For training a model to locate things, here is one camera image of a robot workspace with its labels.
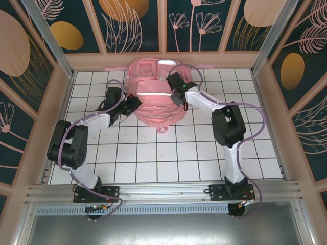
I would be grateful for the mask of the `grey metal sheet panel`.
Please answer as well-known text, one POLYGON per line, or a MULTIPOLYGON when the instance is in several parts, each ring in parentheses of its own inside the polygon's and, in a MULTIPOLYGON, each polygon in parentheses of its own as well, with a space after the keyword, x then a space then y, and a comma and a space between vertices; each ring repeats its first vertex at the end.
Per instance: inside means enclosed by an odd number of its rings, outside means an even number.
POLYGON ((98 222, 35 209, 17 245, 318 245, 297 203, 264 203, 245 219, 225 213, 115 214, 98 222))

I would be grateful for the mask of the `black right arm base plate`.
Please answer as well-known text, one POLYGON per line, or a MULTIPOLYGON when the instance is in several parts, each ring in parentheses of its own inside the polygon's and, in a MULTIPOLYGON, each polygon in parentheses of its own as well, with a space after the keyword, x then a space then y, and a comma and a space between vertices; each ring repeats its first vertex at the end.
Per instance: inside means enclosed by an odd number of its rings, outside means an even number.
POLYGON ((210 185, 208 189, 210 199, 212 201, 246 201, 255 200, 255 193, 252 184, 241 187, 233 194, 230 194, 224 184, 210 185))

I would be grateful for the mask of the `pink school backpack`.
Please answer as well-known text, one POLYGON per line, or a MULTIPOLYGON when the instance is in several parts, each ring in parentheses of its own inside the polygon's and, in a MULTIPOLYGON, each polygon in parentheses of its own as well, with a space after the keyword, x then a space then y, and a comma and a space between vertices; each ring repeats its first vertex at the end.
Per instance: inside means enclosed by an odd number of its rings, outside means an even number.
POLYGON ((181 121, 186 111, 171 99, 173 93, 166 78, 177 72, 185 82, 194 82, 192 68, 193 66, 174 59, 134 60, 127 68, 126 88, 122 90, 140 99, 142 104, 133 112, 138 120, 155 127, 158 133, 165 133, 168 126, 181 121))

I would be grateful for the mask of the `aluminium mounting rail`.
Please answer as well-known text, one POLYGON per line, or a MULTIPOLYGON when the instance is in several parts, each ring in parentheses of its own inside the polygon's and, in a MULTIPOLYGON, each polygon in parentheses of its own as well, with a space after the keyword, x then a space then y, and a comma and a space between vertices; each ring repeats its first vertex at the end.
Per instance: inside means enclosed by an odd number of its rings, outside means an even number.
MULTIPOLYGON (((124 204, 184 204, 208 203, 210 197, 204 193, 212 184, 223 181, 131 183, 118 184, 120 198, 124 204)), ((302 199, 303 195, 296 181, 282 179, 255 180, 264 202, 283 202, 302 199)), ((24 197, 25 204, 72 205, 73 185, 32 185, 24 197)))

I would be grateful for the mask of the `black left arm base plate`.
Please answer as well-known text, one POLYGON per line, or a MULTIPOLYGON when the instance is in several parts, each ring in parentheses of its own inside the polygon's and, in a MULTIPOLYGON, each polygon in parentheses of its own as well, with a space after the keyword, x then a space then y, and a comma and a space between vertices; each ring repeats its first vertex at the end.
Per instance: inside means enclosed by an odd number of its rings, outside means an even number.
MULTIPOLYGON (((110 197, 118 197, 120 188, 118 186, 107 186, 107 187, 102 186, 101 188, 95 188, 93 191, 110 197)), ((74 203, 106 203, 107 199, 95 195, 89 192, 88 190, 77 186, 74 189, 73 202, 74 203)))

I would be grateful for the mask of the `aluminium frame post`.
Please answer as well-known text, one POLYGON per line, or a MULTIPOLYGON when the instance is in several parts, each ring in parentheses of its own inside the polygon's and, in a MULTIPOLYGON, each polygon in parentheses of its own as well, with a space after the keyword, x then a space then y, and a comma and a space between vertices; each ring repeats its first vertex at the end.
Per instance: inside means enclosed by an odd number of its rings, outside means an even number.
POLYGON ((287 25, 289 18, 293 14, 298 0, 286 0, 281 10, 270 28, 266 39, 261 46, 259 53, 251 67, 251 75, 254 77, 262 68, 274 44, 277 42, 278 37, 281 35, 283 29, 287 25))
POLYGON ((63 68, 64 72, 69 76, 73 76, 73 70, 68 63, 68 60, 65 57, 62 48, 60 47, 59 43, 57 42, 55 36, 53 35, 48 23, 41 15, 41 12, 38 9, 37 4, 34 0, 21 0, 22 4, 24 5, 26 11, 30 14, 31 19, 36 24, 38 30, 43 35, 46 43, 49 45, 52 53, 56 57, 58 63, 63 68))

